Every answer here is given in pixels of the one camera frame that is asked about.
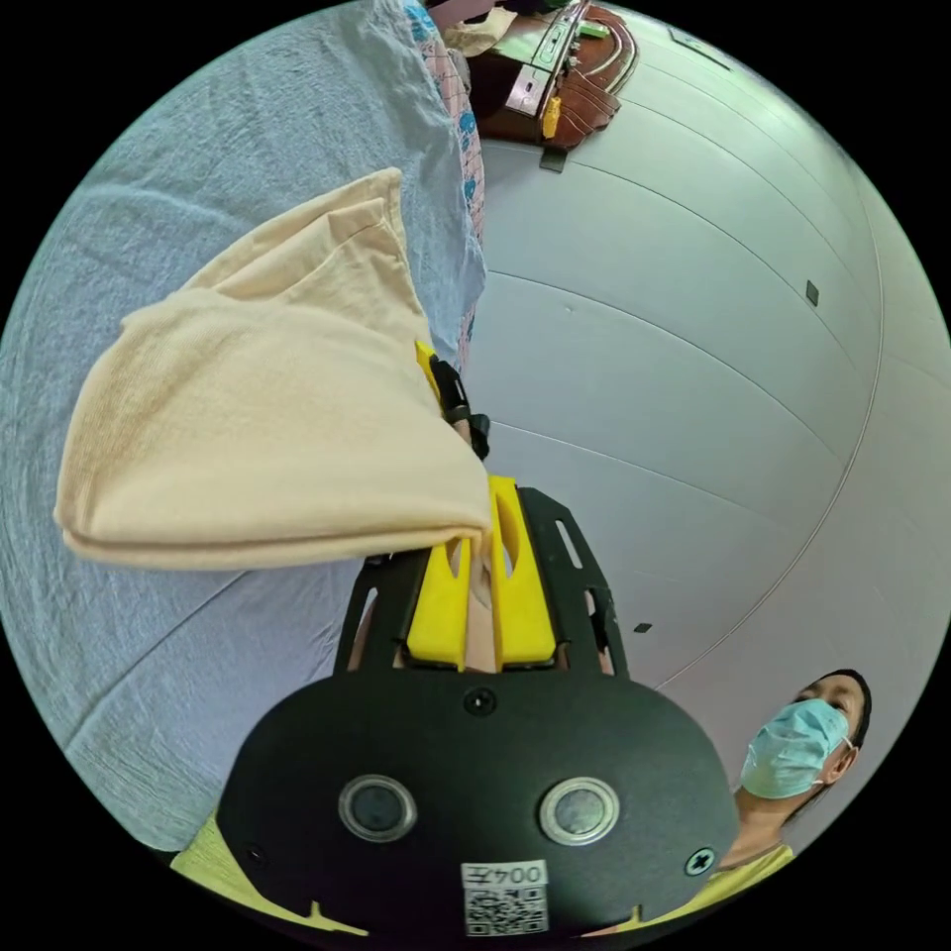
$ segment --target ear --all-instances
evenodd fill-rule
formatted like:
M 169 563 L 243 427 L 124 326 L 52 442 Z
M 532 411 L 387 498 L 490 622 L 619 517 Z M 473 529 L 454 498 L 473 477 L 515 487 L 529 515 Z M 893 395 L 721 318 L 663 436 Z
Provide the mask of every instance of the ear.
M 829 770 L 829 775 L 826 777 L 827 783 L 835 783 L 838 780 L 841 780 L 849 770 L 852 769 L 855 761 L 859 758 L 859 751 L 857 748 L 847 750 L 840 758 L 839 761 Z

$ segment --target white wall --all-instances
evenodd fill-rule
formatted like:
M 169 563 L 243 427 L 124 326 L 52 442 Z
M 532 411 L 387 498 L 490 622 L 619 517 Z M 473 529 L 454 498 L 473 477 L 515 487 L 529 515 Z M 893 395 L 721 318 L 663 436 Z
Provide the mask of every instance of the white wall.
M 468 384 L 492 466 L 579 520 L 632 675 L 731 772 L 799 687 L 867 675 L 869 745 L 797 824 L 801 847 L 881 762 L 948 620 L 951 350 L 907 240 L 830 137 L 618 12 L 641 61 L 607 130 L 560 175 L 483 144 L 491 275 Z

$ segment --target light blue bedsheet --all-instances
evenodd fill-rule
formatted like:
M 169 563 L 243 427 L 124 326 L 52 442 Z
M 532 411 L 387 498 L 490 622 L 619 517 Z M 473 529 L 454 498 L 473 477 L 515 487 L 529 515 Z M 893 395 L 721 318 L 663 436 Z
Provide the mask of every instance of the light blue bedsheet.
M 359 565 L 162 574 L 78 561 L 52 519 L 72 407 L 126 314 L 261 222 L 390 165 L 404 175 L 416 291 L 452 359 L 484 264 L 454 126 L 400 0 L 297 20 L 173 90 L 70 198 L 12 311 L 0 611 L 56 742 L 153 848 L 187 845 L 254 723 L 330 673 Z

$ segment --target green item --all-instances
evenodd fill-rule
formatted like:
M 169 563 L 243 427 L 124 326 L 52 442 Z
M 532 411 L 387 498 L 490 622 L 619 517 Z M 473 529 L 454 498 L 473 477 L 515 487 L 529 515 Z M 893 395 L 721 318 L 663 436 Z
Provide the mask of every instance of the green item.
M 603 40 L 611 31 L 604 26 L 603 23 L 591 23 L 588 20 L 585 20 L 578 32 L 583 37 L 593 37 L 596 40 Z

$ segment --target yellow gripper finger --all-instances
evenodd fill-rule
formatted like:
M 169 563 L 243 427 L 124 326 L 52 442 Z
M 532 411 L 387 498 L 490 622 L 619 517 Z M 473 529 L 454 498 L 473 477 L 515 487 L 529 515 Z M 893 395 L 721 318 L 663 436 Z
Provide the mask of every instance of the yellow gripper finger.
M 495 669 L 501 672 L 512 665 L 547 664 L 555 657 L 555 631 L 515 479 L 490 475 L 488 483 Z M 505 564 L 506 551 L 511 575 Z
M 457 546 L 459 568 L 454 572 Z M 437 545 L 430 553 L 406 639 L 406 648 L 414 661 L 452 665 L 460 672 L 465 669 L 472 561 L 472 543 L 468 538 Z
M 419 364 L 419 367 L 426 374 L 429 385 L 432 387 L 433 395 L 436 397 L 436 402 L 442 405 L 442 396 L 439 392 L 439 386 L 436 385 L 436 377 L 433 376 L 433 369 L 430 365 L 430 361 L 435 356 L 436 351 L 433 350 L 432 347 L 428 347 L 419 340 L 416 341 L 416 363 Z

